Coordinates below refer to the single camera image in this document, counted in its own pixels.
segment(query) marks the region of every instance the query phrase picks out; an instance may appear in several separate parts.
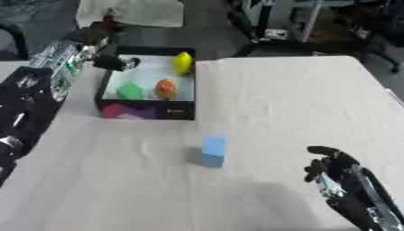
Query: green block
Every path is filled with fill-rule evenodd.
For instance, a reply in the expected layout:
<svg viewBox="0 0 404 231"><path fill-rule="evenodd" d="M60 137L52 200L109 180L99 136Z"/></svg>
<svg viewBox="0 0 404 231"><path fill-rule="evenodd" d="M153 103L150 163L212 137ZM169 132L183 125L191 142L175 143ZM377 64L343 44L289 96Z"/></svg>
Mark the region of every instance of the green block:
<svg viewBox="0 0 404 231"><path fill-rule="evenodd" d="M143 89L132 82L124 83L116 95L121 99L143 100Z"/></svg>

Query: black chair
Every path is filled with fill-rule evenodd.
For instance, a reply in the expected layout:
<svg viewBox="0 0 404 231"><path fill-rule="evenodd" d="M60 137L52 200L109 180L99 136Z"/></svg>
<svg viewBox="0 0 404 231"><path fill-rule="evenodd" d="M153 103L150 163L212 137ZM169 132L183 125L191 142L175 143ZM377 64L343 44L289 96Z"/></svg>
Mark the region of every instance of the black chair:
<svg viewBox="0 0 404 231"><path fill-rule="evenodd" d="M400 61L388 54L386 43L375 43L374 40L380 36L395 47L404 47L403 1L380 0L364 3L362 0L356 0L354 6L337 9L337 12L349 19L349 26L355 31L361 29L368 32L365 38L360 38L361 61L364 61L368 54L374 54L390 62L393 65L393 73L400 71Z"/></svg>
<svg viewBox="0 0 404 231"><path fill-rule="evenodd" d="M25 37L19 26L14 23L0 21L0 30L9 32L12 35L15 48L17 49L17 53L11 51L0 51L0 61L28 60Z"/></svg>

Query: ball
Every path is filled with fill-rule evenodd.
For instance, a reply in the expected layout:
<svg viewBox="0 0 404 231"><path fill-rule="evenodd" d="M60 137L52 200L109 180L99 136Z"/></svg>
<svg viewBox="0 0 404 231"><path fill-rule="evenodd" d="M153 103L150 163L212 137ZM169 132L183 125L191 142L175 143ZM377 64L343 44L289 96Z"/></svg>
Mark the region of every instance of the ball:
<svg viewBox="0 0 404 231"><path fill-rule="evenodd" d="M164 100L170 100L177 96L177 88L169 79L162 79L157 83L156 95Z"/></svg>

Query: robotic arm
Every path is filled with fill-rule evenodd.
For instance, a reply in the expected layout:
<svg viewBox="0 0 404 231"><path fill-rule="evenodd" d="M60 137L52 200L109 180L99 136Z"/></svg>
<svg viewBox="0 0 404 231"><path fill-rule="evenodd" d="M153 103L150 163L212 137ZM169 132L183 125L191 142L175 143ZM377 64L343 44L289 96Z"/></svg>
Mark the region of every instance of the robotic arm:
<svg viewBox="0 0 404 231"><path fill-rule="evenodd" d="M362 231L404 230L404 217L373 173L349 154L334 148L310 146L325 155L305 168L326 203Z"/></svg>
<svg viewBox="0 0 404 231"><path fill-rule="evenodd" d="M26 67L0 83L0 187L50 126L86 61L124 71L138 59L102 55L114 34L111 24L93 23L51 43Z"/></svg>

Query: blue cube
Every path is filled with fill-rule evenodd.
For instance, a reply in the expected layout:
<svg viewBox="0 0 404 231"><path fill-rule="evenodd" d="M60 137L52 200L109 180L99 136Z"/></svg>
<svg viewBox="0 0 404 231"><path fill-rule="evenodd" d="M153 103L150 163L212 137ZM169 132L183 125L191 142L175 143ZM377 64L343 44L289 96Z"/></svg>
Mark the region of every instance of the blue cube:
<svg viewBox="0 0 404 231"><path fill-rule="evenodd" d="M226 141L224 138L207 137L202 147L201 164L209 168L221 168L225 161Z"/></svg>

